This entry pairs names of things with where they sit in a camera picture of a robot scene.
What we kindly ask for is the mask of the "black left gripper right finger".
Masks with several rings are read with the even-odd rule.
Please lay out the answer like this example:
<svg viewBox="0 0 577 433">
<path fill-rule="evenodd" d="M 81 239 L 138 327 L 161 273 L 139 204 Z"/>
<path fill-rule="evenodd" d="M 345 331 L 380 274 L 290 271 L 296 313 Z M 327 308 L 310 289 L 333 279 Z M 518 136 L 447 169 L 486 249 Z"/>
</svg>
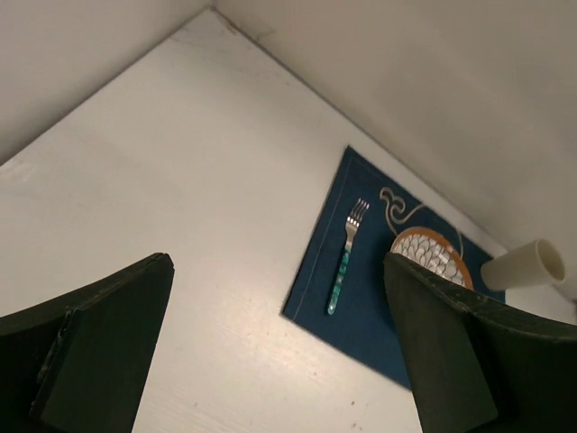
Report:
<svg viewBox="0 0 577 433">
<path fill-rule="evenodd" d="M 574 432 L 576 327 L 451 283 L 398 253 L 384 285 L 425 432 Z"/>
</svg>

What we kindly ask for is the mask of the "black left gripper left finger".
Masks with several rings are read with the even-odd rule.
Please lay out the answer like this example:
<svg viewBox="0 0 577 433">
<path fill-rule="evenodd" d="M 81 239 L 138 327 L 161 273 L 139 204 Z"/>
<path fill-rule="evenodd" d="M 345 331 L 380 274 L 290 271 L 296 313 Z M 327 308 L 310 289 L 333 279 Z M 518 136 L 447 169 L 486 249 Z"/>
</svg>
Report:
<svg viewBox="0 0 577 433">
<path fill-rule="evenodd" d="M 169 303 L 154 253 L 1 319 L 3 432 L 130 432 Z"/>
</svg>

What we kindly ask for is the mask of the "beige paper cup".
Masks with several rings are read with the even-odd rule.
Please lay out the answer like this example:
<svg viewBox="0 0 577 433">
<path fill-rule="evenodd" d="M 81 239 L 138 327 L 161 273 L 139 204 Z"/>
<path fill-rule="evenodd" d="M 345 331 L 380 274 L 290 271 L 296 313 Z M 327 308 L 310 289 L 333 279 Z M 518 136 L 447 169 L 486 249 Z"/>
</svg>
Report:
<svg viewBox="0 0 577 433">
<path fill-rule="evenodd" d="M 545 239 L 536 239 L 481 266 L 481 278 L 488 289 L 505 291 L 565 281 L 563 257 Z"/>
</svg>

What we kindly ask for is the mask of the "floral plate with orange rim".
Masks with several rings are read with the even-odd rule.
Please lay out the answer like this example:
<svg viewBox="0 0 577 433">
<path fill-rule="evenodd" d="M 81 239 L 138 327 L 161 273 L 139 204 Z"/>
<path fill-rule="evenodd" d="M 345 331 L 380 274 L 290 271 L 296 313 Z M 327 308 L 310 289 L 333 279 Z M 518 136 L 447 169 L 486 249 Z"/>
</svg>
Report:
<svg viewBox="0 0 577 433">
<path fill-rule="evenodd" d="M 462 255 L 447 239 L 430 228 L 416 226 L 404 230 L 396 237 L 390 251 L 452 283 L 474 290 Z"/>
</svg>

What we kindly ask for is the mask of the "dark blue cloth napkin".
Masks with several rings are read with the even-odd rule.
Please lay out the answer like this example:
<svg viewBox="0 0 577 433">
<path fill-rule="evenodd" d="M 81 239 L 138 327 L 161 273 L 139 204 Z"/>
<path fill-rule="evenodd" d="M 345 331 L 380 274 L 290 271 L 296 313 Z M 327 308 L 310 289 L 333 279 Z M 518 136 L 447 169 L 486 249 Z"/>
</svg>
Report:
<svg viewBox="0 0 577 433">
<path fill-rule="evenodd" d="M 345 219 L 357 201 L 369 205 L 353 240 L 334 314 L 327 305 L 345 245 Z M 383 261 L 405 229 L 422 226 L 442 235 L 461 256 L 479 293 L 488 290 L 481 265 L 490 255 L 352 147 L 343 153 L 307 246 L 283 315 L 338 351 L 407 389 L 410 386 L 385 293 Z"/>
</svg>

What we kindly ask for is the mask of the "silver fork teal handle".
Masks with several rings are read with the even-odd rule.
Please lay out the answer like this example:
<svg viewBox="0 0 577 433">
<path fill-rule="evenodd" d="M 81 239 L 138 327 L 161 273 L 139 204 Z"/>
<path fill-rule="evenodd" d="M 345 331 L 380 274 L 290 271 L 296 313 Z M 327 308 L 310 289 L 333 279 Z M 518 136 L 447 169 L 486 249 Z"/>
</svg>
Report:
<svg viewBox="0 0 577 433">
<path fill-rule="evenodd" d="M 346 239 L 344 242 L 338 269 L 334 277 L 333 287 L 330 291 L 325 310 L 326 314 L 329 316 L 332 316 L 336 311 L 340 294 L 343 289 L 344 278 L 352 254 L 354 238 L 357 235 L 360 224 L 369 208 L 370 203 L 362 198 L 359 198 L 345 220 L 344 229 Z"/>
</svg>

